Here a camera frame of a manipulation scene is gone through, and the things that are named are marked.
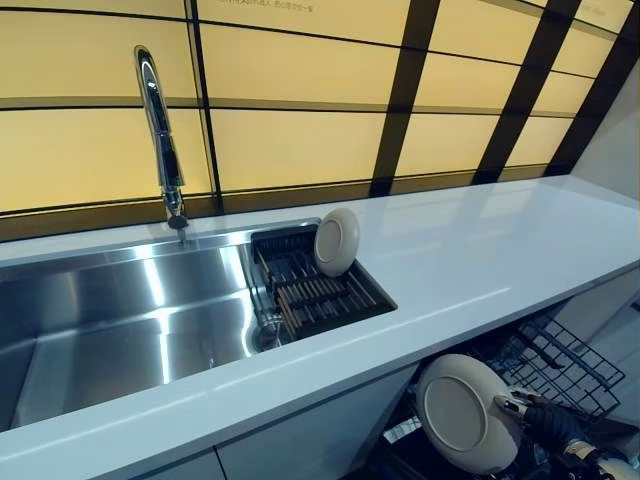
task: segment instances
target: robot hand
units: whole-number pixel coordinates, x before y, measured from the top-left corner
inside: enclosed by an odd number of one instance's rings
[[[575,456],[585,461],[586,476],[567,473],[566,478],[640,480],[638,472],[623,457],[591,445],[576,418],[567,410],[530,390],[511,387],[511,394],[512,398],[497,395],[494,401],[523,425],[527,435],[558,458]]]
[[[514,399],[503,395],[495,401],[523,424],[524,432],[551,453],[564,453],[572,443],[586,441],[587,435],[567,410],[546,401],[534,392],[513,389]]]

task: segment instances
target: white countertop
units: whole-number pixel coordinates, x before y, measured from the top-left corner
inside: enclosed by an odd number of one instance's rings
[[[0,434],[0,478],[158,467],[585,290],[640,261],[634,201],[571,176],[198,219],[207,232],[351,208],[394,312]],[[0,262],[168,235],[162,225],[0,244]]]

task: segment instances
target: chrome faucet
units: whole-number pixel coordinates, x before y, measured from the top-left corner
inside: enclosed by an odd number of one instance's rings
[[[167,210],[169,227],[184,234],[187,217],[180,186],[184,185],[176,148],[171,137],[171,127],[167,115],[167,106],[162,96],[157,69],[149,50],[142,45],[133,49],[138,74],[140,95],[149,121],[149,129],[156,150],[158,163],[158,181],[162,188],[162,198]]]

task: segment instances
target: plate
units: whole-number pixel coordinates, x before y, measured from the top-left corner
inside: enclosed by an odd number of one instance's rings
[[[316,232],[314,257],[318,269],[329,277],[346,272],[356,259],[360,227],[348,208],[337,208],[324,217]]]
[[[427,437],[469,473],[500,472],[518,453],[521,428],[494,403],[496,395],[511,397],[493,370],[466,355],[438,357],[418,381],[418,415]]]

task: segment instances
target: sink basin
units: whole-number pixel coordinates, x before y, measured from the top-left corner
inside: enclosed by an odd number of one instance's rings
[[[265,320],[255,303],[268,295],[252,235],[317,223],[0,268],[0,431],[258,354]]]

